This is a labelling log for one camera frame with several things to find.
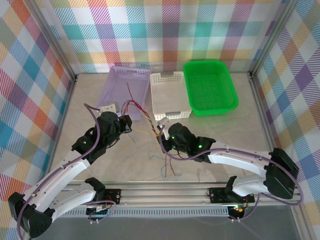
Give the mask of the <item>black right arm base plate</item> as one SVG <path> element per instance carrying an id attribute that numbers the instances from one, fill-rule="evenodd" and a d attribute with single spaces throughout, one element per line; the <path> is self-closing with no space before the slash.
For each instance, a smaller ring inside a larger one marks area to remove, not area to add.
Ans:
<path id="1" fill-rule="evenodd" d="M 253 195 L 239 196 L 232 190 L 225 190 L 224 187 L 211 187 L 206 191 L 211 204 L 218 203 L 254 203 L 255 197 Z"/>

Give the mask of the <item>green terminal circuit board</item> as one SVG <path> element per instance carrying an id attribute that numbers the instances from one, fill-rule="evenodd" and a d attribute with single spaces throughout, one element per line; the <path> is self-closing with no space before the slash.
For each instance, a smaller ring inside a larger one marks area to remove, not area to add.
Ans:
<path id="1" fill-rule="evenodd" d="M 111 205 L 95 205 L 95 206 L 89 206 L 85 210 L 85 214 L 92 219 L 101 219 L 105 217 L 111 209 Z"/>

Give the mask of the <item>aluminium mounting rail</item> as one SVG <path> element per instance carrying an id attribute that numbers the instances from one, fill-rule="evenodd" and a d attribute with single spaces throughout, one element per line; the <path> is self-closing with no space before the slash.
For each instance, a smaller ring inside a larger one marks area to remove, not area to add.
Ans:
<path id="1" fill-rule="evenodd" d="M 43 187 L 31 197 L 30 205 L 44 212 L 48 208 L 67 212 L 78 206 L 112 205 L 117 207 L 194 207 L 209 205 L 209 188 L 224 188 L 224 182 L 105 182 L 97 187 L 83 181 L 72 181 L 57 189 Z M 121 189 L 120 203 L 104 199 L 105 189 Z"/>

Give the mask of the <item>aluminium frame side rail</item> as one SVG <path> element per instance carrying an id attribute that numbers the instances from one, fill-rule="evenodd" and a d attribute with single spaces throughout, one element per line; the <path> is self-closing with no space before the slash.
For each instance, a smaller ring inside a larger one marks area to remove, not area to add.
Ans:
<path id="1" fill-rule="evenodd" d="M 259 96 L 258 88 L 253 80 L 253 77 L 248 72 L 247 79 L 249 82 L 249 86 L 252 92 L 253 100 L 255 103 L 255 107 L 257 109 L 258 113 L 258 119 L 260 121 L 260 125 L 262 127 L 262 134 L 264 136 L 265 142 L 267 144 L 267 150 L 265 151 L 249 151 L 248 154 L 245 154 L 245 156 L 249 157 L 249 162 L 251 165 L 248 169 L 255 173 L 257 177 L 254 177 L 254 183 L 257 182 L 259 185 L 264 186 L 263 182 L 266 181 L 266 173 L 267 170 L 265 167 L 269 166 L 269 160 L 271 159 L 270 153 L 273 152 L 275 148 L 275 142 L 271 133 L 271 129 L 268 123 L 267 114 L 265 112 L 265 109 L 263 107 L 263 102 Z"/>
<path id="2" fill-rule="evenodd" d="M 58 151 L 58 147 L 59 147 L 60 140 L 61 140 L 61 137 L 62 137 L 63 128 L 64 128 L 64 125 L 65 125 L 65 122 L 66 122 L 67 114 L 68 114 L 68 111 L 69 111 L 69 108 L 70 108 L 70 105 L 71 105 L 71 101 L 72 101 L 72 98 L 73 98 L 73 95 L 74 95 L 74 92 L 75 92 L 75 89 L 76 89 L 76 86 L 77 86 L 77 82 L 78 82 L 79 76 L 80 76 L 79 74 L 76 74 L 74 76 L 74 79 L 72 80 L 72 83 L 71 83 L 71 86 L 70 86 L 70 92 L 67 94 L 65 107 L 64 107 L 64 110 L 62 112 L 62 117 L 60 119 L 60 123 L 58 125 L 58 129 L 57 129 L 57 133 L 55 135 L 54 143 L 52 145 L 52 147 L 53 147 L 52 148 L 52 152 L 50 154 L 50 157 L 49 157 L 49 160 L 48 160 L 47 164 L 45 165 L 45 171 L 44 171 L 43 177 L 45 177 L 52 170 L 54 162 L 55 162 L 55 160 L 57 158 L 57 151 Z"/>

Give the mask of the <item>white plastic basket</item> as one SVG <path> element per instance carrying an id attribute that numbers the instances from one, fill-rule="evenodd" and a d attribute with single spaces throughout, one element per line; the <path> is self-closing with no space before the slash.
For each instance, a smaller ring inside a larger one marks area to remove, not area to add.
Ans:
<path id="1" fill-rule="evenodd" d="M 182 71 L 169 75 L 152 73 L 149 79 L 152 112 L 156 121 L 165 117 L 171 120 L 186 119 L 190 116 L 192 109 Z"/>

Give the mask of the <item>green plastic basket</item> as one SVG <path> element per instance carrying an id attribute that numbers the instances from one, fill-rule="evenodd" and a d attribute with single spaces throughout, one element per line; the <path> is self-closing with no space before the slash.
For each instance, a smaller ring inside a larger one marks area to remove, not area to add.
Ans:
<path id="1" fill-rule="evenodd" d="M 227 65 L 216 59 L 189 61 L 183 66 L 189 105 L 195 115 L 224 115 L 239 105 Z"/>

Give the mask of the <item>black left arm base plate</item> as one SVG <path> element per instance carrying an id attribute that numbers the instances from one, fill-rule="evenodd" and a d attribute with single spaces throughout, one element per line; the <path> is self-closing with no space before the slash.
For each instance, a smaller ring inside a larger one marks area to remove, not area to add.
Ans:
<path id="1" fill-rule="evenodd" d="M 119 188 L 107 188 L 104 190 L 103 199 L 114 201 L 117 205 L 121 201 L 122 190 Z"/>

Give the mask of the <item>aluminium frame post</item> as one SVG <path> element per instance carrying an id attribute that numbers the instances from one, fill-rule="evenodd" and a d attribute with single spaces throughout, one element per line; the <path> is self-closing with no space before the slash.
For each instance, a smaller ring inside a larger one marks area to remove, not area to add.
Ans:
<path id="1" fill-rule="evenodd" d="M 280 1 L 279 7 L 274 14 L 274 20 L 270 22 L 268 30 L 266 31 L 266 33 L 268 33 L 267 38 L 262 41 L 263 46 L 261 47 L 258 55 L 253 60 L 251 67 L 248 71 L 251 77 L 254 78 L 263 66 L 268 54 L 270 53 L 276 40 L 280 36 L 280 33 L 284 29 L 298 1 L 299 0 Z"/>
<path id="2" fill-rule="evenodd" d="M 73 71 L 71 64 L 69 63 L 66 55 L 64 54 L 63 49 L 61 48 L 61 45 L 59 44 L 58 40 L 54 36 L 54 33 L 50 28 L 50 25 L 47 23 L 41 11 L 41 8 L 37 5 L 36 0 L 24 0 L 24 2 L 28 6 L 28 9 L 30 10 L 33 17 L 35 18 L 35 21 L 39 25 L 40 30 L 42 31 L 49 45 L 52 47 L 61 65 L 70 75 L 71 79 L 75 82 L 77 79 L 77 75 Z"/>

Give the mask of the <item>checked cloth backdrop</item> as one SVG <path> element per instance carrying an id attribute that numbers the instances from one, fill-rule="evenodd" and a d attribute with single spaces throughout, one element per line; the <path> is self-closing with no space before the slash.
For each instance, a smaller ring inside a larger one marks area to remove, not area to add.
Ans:
<path id="1" fill-rule="evenodd" d="M 320 210 L 320 0 L 298 0 L 257 84 L 276 145 L 299 167 L 304 203 Z"/>
<path id="2" fill-rule="evenodd" d="M 8 199 L 46 173 L 72 79 L 23 0 L 0 0 L 0 240 L 17 240 Z"/>
<path id="3" fill-rule="evenodd" d="M 288 0 L 33 0 L 76 73 L 180 71 L 217 59 L 249 71 Z"/>

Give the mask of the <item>purple plastic basket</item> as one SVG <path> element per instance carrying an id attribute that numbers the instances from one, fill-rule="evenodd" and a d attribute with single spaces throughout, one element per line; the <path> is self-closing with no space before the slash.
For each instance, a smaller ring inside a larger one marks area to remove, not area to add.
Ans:
<path id="1" fill-rule="evenodd" d="M 121 108 L 126 101 L 135 100 L 141 107 L 144 107 L 150 88 L 150 74 L 149 69 L 111 67 L 96 108 L 117 102 L 119 106 L 117 115 L 121 116 Z"/>

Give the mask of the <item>orange connector circuit board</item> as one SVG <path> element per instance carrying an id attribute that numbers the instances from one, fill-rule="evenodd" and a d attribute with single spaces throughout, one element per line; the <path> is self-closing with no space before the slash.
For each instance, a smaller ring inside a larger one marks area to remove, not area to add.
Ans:
<path id="1" fill-rule="evenodd" d="M 228 207 L 228 213 L 231 217 L 234 218 L 243 218 L 245 215 L 245 211 L 248 207 L 244 205 L 235 205 Z"/>

